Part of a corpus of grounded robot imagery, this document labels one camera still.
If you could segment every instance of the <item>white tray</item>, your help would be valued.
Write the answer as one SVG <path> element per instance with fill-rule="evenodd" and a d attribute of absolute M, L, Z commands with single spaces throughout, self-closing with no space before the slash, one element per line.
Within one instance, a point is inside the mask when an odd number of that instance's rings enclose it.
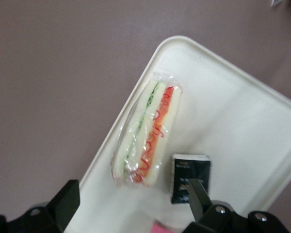
<path fill-rule="evenodd" d="M 129 109 L 153 72 L 183 88 L 158 182 L 117 188 L 110 160 Z M 173 153 L 212 159 L 210 198 L 235 211 L 266 210 L 291 180 L 291 101 L 193 40 L 174 36 L 156 49 L 81 181 L 81 205 L 66 233 L 149 233 L 154 221 L 181 232 L 188 204 L 170 203 Z"/>

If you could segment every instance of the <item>small black box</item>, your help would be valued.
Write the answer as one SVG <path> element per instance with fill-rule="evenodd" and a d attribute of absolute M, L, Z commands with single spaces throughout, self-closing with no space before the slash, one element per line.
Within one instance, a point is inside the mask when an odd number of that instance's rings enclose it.
<path fill-rule="evenodd" d="M 199 179 L 208 192 L 210 166 L 210 158 L 206 155 L 174 154 L 171 203 L 189 203 L 189 179 Z"/>

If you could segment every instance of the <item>pink object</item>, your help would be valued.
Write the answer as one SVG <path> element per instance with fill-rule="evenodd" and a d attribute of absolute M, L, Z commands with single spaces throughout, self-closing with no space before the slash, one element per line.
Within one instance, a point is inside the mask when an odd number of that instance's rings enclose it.
<path fill-rule="evenodd" d="M 173 232 L 170 232 L 168 230 L 165 230 L 164 228 L 160 227 L 159 225 L 157 224 L 153 224 L 153 227 L 152 227 L 152 231 L 151 233 L 173 233 Z"/>

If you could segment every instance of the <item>screw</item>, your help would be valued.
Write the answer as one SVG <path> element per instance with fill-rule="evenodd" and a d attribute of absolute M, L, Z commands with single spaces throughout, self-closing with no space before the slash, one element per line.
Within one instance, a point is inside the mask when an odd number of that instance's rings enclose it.
<path fill-rule="evenodd" d="M 262 214 L 262 213 L 256 213 L 255 214 L 255 217 L 258 220 L 262 221 L 262 222 L 266 222 L 267 221 L 267 217 L 264 214 Z"/>
<path fill-rule="evenodd" d="M 218 213 L 221 213 L 221 214 L 224 214 L 225 213 L 225 209 L 223 206 L 220 206 L 218 205 L 215 210 L 218 212 Z"/>
<path fill-rule="evenodd" d="M 35 216 L 35 215 L 38 215 L 41 211 L 39 209 L 33 209 L 31 210 L 30 212 L 30 216 Z"/>

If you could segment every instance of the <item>wrapped sandwich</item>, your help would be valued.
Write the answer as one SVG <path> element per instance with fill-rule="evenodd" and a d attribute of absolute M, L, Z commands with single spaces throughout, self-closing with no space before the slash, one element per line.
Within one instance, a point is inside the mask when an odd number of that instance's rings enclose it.
<path fill-rule="evenodd" d="M 172 77 L 149 80 L 129 113 L 112 159 L 116 184 L 155 183 L 181 92 Z"/>

